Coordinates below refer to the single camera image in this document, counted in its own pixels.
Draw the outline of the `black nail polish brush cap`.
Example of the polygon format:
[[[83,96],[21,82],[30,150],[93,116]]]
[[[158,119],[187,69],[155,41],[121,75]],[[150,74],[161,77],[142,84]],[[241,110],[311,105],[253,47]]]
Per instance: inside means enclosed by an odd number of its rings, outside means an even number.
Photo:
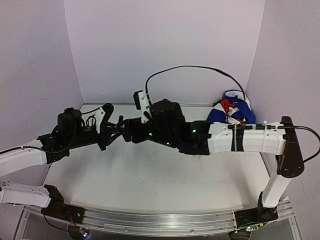
[[[119,119],[118,119],[117,125],[118,125],[119,127],[121,127],[121,126],[123,125],[123,121],[124,121],[124,116],[123,116],[123,115],[120,115],[120,116],[119,116]]]

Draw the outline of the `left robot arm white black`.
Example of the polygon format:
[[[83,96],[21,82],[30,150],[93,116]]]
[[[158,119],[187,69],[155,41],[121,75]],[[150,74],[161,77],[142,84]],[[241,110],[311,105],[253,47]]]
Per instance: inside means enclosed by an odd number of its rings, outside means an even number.
[[[0,153],[0,175],[5,176],[29,167],[49,165],[70,155],[72,149],[98,145],[104,151],[121,135],[119,127],[109,122],[114,106],[106,103],[95,111],[93,124],[87,125],[83,113],[72,107],[57,117],[51,133],[39,136],[22,146]],[[54,198],[49,188],[20,183],[4,183],[0,187],[2,204],[33,205],[47,208],[56,218],[64,218],[67,206]]]

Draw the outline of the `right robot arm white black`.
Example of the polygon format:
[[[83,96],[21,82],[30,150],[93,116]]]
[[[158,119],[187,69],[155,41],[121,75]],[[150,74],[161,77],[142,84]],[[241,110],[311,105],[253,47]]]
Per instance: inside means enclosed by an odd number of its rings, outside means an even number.
[[[304,171],[303,157],[292,120],[272,124],[227,124],[211,120],[187,122],[180,105],[167,99],[138,104],[141,116],[125,120],[123,137],[135,144],[151,141],[186,155],[224,152],[274,154],[276,168],[250,214],[271,214],[292,178]]]

